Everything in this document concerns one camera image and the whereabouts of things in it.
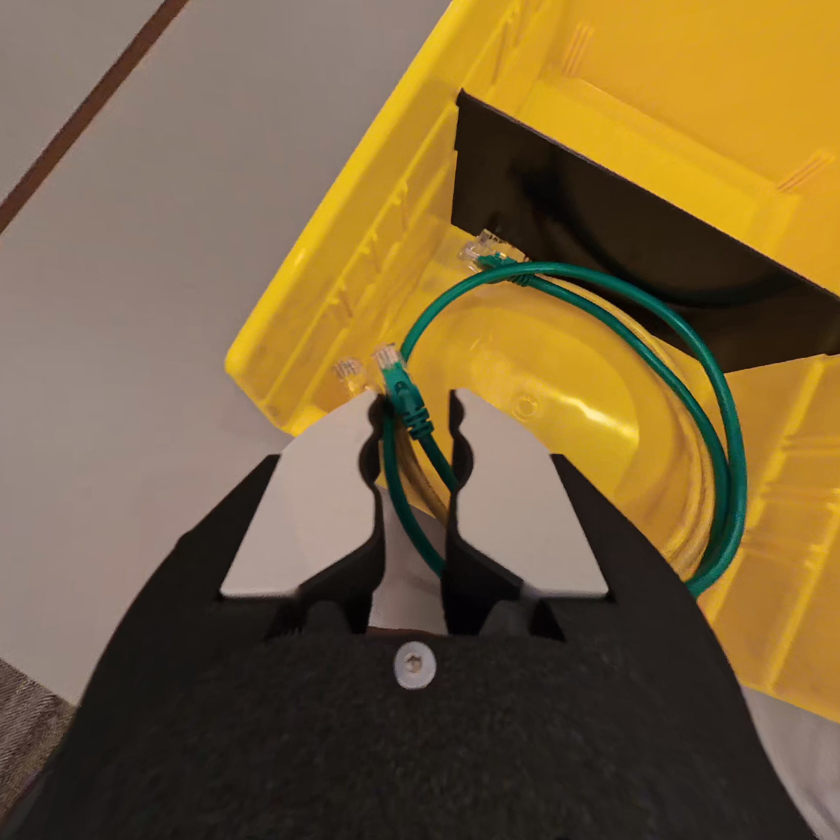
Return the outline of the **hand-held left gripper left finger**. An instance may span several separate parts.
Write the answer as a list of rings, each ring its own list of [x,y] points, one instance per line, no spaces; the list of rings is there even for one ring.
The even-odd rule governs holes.
[[[280,453],[220,595],[276,601],[293,616],[330,602],[365,634],[385,573],[381,473],[384,399],[363,392]]]

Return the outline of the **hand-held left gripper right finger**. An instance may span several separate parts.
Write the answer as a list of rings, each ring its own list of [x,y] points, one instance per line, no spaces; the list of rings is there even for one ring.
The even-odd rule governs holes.
[[[455,488],[445,531],[445,624],[478,635],[502,603],[598,602],[609,586],[552,454],[466,388],[449,394]]]

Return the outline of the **yellow plastic bin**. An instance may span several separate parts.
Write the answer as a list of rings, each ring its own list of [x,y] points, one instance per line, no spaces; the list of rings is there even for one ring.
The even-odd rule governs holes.
[[[467,275],[460,91],[838,296],[838,2],[453,2],[227,352],[283,431]],[[725,375],[749,503],[700,605],[745,686],[837,721],[838,356]]]

